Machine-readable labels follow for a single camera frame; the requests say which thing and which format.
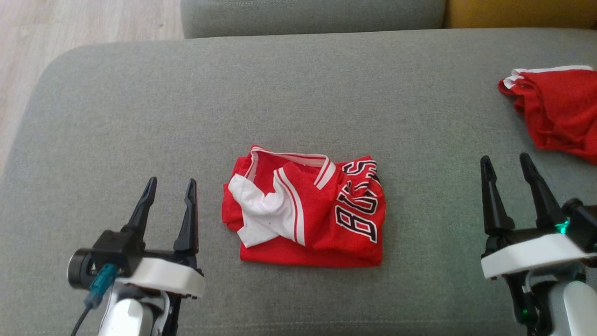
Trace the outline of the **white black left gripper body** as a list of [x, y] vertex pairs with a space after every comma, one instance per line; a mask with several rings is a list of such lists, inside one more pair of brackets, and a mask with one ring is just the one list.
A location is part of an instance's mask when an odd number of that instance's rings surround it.
[[161, 258], [143, 257], [132, 276], [118, 277], [116, 283], [194, 299], [205, 292], [205, 279], [198, 270]]

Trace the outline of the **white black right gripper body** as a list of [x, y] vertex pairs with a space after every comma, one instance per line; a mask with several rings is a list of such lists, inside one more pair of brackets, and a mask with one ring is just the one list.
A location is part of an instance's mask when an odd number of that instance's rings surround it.
[[488, 234], [480, 266], [484, 278], [492, 279], [594, 257], [594, 247], [582, 247], [560, 232], [494, 231]]

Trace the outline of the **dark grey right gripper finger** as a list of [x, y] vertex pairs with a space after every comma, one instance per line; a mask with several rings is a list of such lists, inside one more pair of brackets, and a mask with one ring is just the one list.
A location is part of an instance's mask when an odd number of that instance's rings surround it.
[[480, 184], [484, 217], [484, 232], [489, 236], [498, 236], [515, 229], [514, 221], [506, 213], [496, 185], [497, 175], [490, 157], [480, 159]]
[[566, 216], [563, 214], [560, 204], [528, 153], [520, 154], [520, 164], [535, 204], [536, 227], [555, 229], [566, 224]]

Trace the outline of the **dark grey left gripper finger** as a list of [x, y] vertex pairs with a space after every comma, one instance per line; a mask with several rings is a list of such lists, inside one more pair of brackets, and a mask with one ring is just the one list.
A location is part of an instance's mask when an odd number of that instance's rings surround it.
[[194, 256], [199, 251], [197, 183], [190, 179], [185, 195], [186, 211], [174, 242], [175, 253]]
[[157, 178], [151, 177], [137, 202], [128, 223], [122, 227], [122, 232], [134, 232], [138, 237], [143, 237], [146, 230], [149, 210], [155, 201]]

